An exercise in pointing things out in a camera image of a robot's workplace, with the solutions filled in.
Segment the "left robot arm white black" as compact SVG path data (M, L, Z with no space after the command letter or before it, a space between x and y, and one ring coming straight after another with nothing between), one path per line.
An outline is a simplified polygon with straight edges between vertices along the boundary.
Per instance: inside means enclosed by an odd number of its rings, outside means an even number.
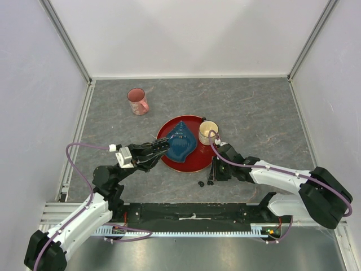
M30 270L65 270L75 251L101 226L118 222L124 215L120 181L136 171L149 172L167 153L167 138L141 145L110 144L105 148L115 153L114 166L98 166L87 199L68 217L46 232L37 230L30 237L24 265Z

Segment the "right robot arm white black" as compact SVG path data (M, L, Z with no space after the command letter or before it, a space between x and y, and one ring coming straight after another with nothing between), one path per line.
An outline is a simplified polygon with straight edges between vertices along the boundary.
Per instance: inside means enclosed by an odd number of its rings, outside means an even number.
M309 217L325 228L335 229L342 218L352 214L353 197L325 168L299 171L252 156L244 158L228 143L211 148L212 175L216 181L236 178L286 191L285 195L269 193L264 198L264 204L258 208L264 222L282 216Z

